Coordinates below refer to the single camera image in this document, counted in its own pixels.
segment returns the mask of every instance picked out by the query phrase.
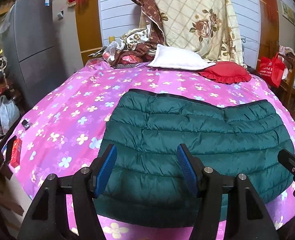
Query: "red box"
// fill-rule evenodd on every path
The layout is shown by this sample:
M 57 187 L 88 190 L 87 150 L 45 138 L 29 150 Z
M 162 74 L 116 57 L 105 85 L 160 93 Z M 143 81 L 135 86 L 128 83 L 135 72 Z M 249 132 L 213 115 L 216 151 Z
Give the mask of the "red box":
M 22 140 L 16 139 L 13 143 L 11 161 L 10 161 L 10 164 L 13 168 L 16 168 L 17 166 L 20 165 L 21 148 L 22 148 Z

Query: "green quilted skirt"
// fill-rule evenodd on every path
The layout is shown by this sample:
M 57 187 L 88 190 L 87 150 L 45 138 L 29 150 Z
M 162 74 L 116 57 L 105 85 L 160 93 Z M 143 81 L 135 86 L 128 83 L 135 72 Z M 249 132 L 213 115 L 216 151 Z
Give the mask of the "green quilted skirt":
M 194 224 L 200 200 L 190 194 L 178 165 L 180 143 L 220 174 L 246 174 L 264 203 L 292 183 L 277 155 L 281 149 L 294 153 L 293 143 L 267 100 L 219 108 L 182 96 L 130 90 L 106 123 L 99 156 L 109 143 L 118 156 L 95 207 L 99 215 L 131 224 Z M 221 220 L 226 210 L 223 195 Z

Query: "bed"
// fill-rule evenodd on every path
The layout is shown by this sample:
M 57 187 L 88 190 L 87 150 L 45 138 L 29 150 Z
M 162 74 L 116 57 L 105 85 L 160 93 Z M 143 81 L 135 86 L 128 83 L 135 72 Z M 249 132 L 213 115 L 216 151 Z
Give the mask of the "bed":
M 251 81 L 225 85 L 198 73 L 149 68 L 113 69 L 99 60 L 90 61 L 60 87 L 49 93 L 23 118 L 33 125 L 25 131 L 20 123 L 14 134 L 22 139 L 20 166 L 13 169 L 24 191 L 33 198 L 46 176 L 72 175 L 89 166 L 97 156 L 109 120 L 119 99 L 129 89 L 171 93 L 218 107 L 236 106 L 267 99 L 282 118 L 295 145 L 295 122 L 278 98 L 257 76 Z M 295 183 L 267 205 L 278 229 L 295 216 Z M 70 228 L 77 233 L 72 196 L 67 196 Z M 107 239 L 188 239 L 192 228 L 157 229 L 126 224 L 99 216 Z M 224 237 L 220 222 L 217 240 Z

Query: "red shopping bag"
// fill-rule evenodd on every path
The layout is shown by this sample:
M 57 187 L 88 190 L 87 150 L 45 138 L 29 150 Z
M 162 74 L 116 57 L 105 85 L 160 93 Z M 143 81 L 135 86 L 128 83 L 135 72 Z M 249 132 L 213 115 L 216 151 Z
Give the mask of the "red shopping bag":
M 276 53 L 275 57 L 272 59 L 267 57 L 261 58 L 258 72 L 266 83 L 272 87 L 278 88 L 281 84 L 285 68 L 286 66 L 281 60 L 278 59 L 278 53 Z

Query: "silver screw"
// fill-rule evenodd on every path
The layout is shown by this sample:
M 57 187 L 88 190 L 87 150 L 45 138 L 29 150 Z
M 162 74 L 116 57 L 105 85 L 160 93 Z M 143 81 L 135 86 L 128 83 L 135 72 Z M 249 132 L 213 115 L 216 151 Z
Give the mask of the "silver screw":
M 246 175 L 244 173 L 239 174 L 239 179 L 240 180 L 246 180 Z
M 88 173 L 89 172 L 89 167 L 83 167 L 82 169 L 81 169 L 81 173 L 83 173 L 83 174 L 86 174 L 86 173 Z
M 204 171 L 205 171 L 206 173 L 212 173 L 212 172 L 213 172 L 213 169 L 212 169 L 211 167 L 205 167 L 205 168 L 204 168 Z
M 55 174 L 54 173 L 51 173 L 51 174 L 49 174 L 48 176 L 47 176 L 47 179 L 48 180 L 53 180 L 53 179 L 55 179 Z

